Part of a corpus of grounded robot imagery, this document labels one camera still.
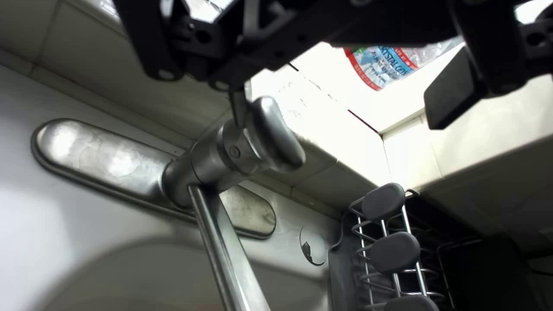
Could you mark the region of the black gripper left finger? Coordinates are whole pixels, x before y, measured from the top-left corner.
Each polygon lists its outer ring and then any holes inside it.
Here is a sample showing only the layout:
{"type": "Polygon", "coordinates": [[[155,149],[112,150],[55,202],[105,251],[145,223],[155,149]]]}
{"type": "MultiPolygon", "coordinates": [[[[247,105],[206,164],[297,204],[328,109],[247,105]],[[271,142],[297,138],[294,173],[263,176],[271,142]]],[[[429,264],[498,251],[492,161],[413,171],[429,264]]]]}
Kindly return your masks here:
{"type": "Polygon", "coordinates": [[[249,102],[245,97],[245,88],[242,85],[232,86],[228,92],[233,121],[238,128],[245,126],[249,102]]]}

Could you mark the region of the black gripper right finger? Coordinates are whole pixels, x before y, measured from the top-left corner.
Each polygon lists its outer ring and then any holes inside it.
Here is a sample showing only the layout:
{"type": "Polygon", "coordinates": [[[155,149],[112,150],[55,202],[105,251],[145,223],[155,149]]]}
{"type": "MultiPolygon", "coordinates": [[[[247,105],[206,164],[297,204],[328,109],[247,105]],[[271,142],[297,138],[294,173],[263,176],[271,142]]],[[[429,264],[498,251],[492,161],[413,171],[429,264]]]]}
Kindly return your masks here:
{"type": "Polygon", "coordinates": [[[477,102],[492,95],[463,47],[423,92],[427,124],[430,130],[446,130],[477,102]]]}

